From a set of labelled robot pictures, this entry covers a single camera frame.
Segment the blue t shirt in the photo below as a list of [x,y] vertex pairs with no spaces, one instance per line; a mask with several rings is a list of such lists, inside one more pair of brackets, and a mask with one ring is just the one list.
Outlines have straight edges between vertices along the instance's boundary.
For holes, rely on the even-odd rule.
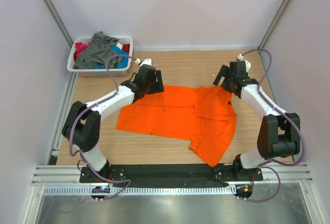
[[122,55],[120,57],[116,57],[113,59],[109,64],[110,66],[114,66],[114,68],[125,68],[128,65],[128,58],[123,57],[123,55],[128,55],[127,53],[123,52],[121,49],[119,49],[116,45],[111,47],[113,53],[117,53],[119,55]]

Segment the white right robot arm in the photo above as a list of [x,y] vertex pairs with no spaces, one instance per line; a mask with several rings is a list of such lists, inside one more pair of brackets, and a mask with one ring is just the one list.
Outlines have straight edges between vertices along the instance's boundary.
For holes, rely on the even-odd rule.
[[247,180],[260,166],[277,162],[278,158],[305,155],[300,117],[286,112],[268,97],[261,83],[249,77],[250,67],[247,60],[231,61],[221,66],[213,82],[248,103],[261,119],[256,148],[233,160],[231,173],[239,181]]

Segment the dark red t shirt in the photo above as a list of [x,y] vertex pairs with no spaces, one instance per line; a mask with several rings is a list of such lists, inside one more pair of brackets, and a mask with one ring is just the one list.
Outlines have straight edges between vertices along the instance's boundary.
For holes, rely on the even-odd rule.
[[129,50],[130,50],[130,44],[124,44],[122,46],[122,51],[129,54]]

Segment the pink t shirt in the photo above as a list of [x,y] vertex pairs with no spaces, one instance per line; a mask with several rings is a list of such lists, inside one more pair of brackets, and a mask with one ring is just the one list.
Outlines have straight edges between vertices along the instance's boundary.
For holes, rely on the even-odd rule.
[[76,54],[79,55],[83,50],[88,48],[90,46],[90,44],[91,44],[91,42],[88,42],[88,43],[77,42],[77,43],[75,43]]

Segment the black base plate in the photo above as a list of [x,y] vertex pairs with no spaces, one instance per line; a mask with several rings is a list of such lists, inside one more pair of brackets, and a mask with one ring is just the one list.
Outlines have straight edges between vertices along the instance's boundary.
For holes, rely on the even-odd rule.
[[243,169],[222,164],[140,164],[111,165],[101,175],[113,181],[130,179],[135,188],[210,188],[226,187],[234,181],[262,181],[261,169]]

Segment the grey t shirt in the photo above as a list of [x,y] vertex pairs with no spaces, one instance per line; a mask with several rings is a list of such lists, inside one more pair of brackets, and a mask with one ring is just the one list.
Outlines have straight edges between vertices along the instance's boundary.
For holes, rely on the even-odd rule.
[[91,39],[90,46],[79,54],[73,65],[73,69],[88,70],[96,69],[99,66],[105,68],[105,62],[110,57],[112,58],[108,61],[108,68],[114,68],[109,63],[120,56],[117,53],[113,53],[111,47],[115,46],[118,42],[119,39],[107,36],[102,31],[95,33]]

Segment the aluminium front rail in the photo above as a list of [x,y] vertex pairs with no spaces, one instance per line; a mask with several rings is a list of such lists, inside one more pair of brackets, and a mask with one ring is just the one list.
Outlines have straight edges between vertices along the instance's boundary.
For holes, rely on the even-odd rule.
[[[313,179],[306,163],[294,167],[270,163],[263,168],[262,174],[266,183],[276,183],[278,174],[281,183],[312,183]],[[78,184],[80,171],[75,165],[37,166],[32,178],[33,185]]]

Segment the white plastic laundry basket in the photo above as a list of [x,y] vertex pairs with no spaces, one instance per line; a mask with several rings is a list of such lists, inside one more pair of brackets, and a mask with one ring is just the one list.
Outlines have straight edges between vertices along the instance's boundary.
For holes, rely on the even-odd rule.
[[[131,36],[114,36],[115,38],[119,39],[119,43],[120,44],[129,44],[129,56],[133,55],[133,47],[134,47],[134,43],[133,43],[133,38]],[[107,71],[105,68],[103,69],[88,69],[88,70],[77,70],[77,69],[73,69],[73,65],[74,65],[74,53],[76,52],[75,49],[75,43],[77,42],[82,42],[83,44],[87,44],[88,42],[90,42],[92,39],[92,36],[83,36],[83,37],[78,37],[75,39],[74,44],[72,45],[69,57],[68,57],[68,61],[67,61],[67,70],[69,72],[74,72],[77,73],[79,76],[82,77],[103,77],[103,76],[107,76]],[[124,68],[114,68],[114,69],[110,69],[110,72],[112,73],[113,76],[126,76],[127,72],[130,68],[132,59],[129,58],[127,61],[127,66]]]

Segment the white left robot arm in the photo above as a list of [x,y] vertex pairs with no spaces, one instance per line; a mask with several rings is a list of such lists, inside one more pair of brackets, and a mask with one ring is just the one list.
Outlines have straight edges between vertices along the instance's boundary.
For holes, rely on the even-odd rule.
[[101,122],[145,95],[163,91],[161,71],[153,67],[151,59],[145,59],[133,79],[117,84],[114,91],[86,104],[73,103],[62,129],[63,137],[69,142],[70,155],[79,154],[92,171],[92,178],[105,182],[109,178],[110,163],[98,145]]

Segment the orange t shirt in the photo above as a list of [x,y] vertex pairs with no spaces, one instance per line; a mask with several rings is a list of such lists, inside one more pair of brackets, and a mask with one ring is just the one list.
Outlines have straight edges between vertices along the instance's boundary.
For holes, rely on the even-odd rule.
[[236,121],[232,94],[222,87],[166,85],[123,107],[116,129],[189,140],[189,148],[214,167],[233,139]]

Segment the white garment in basket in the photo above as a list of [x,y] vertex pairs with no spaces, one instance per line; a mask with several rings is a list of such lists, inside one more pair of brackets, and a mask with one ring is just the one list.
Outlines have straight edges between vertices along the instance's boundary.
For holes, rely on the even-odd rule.
[[117,46],[119,49],[122,49],[122,48],[123,48],[123,45],[120,44],[119,42],[116,44],[116,46]]

